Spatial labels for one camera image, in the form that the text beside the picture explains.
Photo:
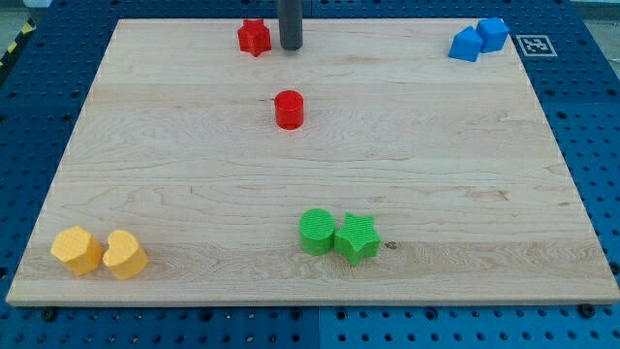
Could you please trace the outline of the dark grey cylindrical pusher tip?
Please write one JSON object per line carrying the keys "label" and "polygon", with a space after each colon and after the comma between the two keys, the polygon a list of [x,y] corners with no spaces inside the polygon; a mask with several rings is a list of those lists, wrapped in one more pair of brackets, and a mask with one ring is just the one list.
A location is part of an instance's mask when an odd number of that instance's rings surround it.
{"label": "dark grey cylindrical pusher tip", "polygon": [[285,50],[298,50],[303,46],[302,1],[279,0],[277,15],[280,45]]}

